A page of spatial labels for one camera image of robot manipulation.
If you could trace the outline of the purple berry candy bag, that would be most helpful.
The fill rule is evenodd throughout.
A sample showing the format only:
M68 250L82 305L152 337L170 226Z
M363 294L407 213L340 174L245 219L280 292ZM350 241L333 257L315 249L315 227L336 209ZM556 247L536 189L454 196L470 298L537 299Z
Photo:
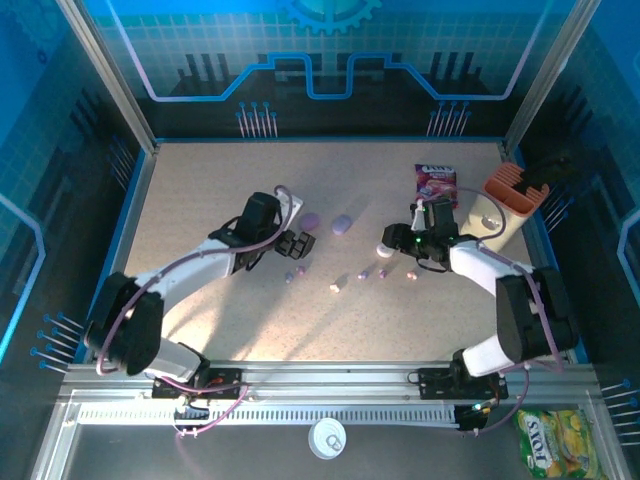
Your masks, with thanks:
M458 206L457 173L450 166L415 164L416 198L432 201L447 198Z

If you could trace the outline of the cream knife block orange top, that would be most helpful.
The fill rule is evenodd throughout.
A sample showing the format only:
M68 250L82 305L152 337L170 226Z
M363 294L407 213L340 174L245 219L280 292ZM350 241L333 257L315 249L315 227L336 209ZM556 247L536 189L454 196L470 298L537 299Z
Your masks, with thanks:
M541 191L530 188L526 194L513 189L524 169L510 162L503 163L484 183L476 195L463 227L462 234L483 238L484 244L499 252L538 210L550 193L544 185Z

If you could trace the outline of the white can lid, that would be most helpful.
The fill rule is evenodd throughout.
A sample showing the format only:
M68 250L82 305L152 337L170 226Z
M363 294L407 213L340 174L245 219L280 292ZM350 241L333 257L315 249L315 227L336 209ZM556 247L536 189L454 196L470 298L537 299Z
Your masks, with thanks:
M337 458L344 451L346 443L346 430L336 419L323 418L309 430L309 448L321 460Z

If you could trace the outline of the green lemon candy bag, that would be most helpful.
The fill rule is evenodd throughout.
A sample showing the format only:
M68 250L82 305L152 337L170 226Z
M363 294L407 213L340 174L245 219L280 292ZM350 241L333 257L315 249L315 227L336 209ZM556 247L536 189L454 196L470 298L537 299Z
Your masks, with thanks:
M532 477L609 480L582 410L520 409L514 424Z

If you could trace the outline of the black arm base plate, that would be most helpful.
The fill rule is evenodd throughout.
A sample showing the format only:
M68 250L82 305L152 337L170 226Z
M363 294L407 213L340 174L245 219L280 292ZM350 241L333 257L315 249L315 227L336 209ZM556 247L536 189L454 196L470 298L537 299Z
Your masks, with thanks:
M174 386L175 381L168 383L156 379L153 382L154 399L177 400L184 397L195 400L236 400L239 398L243 384L244 371L240 368L207 367L201 369L192 379L183 383L182 388Z
M509 397L506 381L498 374L470 377L454 374L450 368L420 368L408 378L419 388L422 400L490 400Z

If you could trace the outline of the aluminium frame rail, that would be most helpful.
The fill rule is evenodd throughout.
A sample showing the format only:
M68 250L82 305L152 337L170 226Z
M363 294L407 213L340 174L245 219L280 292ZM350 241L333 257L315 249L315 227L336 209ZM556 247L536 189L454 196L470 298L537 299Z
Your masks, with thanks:
M249 385L248 394L261 405L382 405L419 404L419 387L407 377L420 368L444 368L444 362L276 362L218 361L214 368L237 368ZM562 373L533 365L529 387L525 374L514 370L505 375L509 397L503 406L522 396L531 405L572 405L602 402L603 394L593 367L569 364ZM147 400L153 380L144 374L122 372L100 376L88 364L72 365L64 376L59 402Z

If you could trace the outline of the aluminium frame post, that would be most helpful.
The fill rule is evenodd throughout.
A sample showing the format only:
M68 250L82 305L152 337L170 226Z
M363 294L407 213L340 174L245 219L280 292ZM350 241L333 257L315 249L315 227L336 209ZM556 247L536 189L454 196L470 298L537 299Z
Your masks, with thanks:
M133 92L81 0L55 0L119 112L147 155L158 145Z
M507 130L503 142L503 150L507 158L514 156L516 148L564 71L601 1L575 0Z

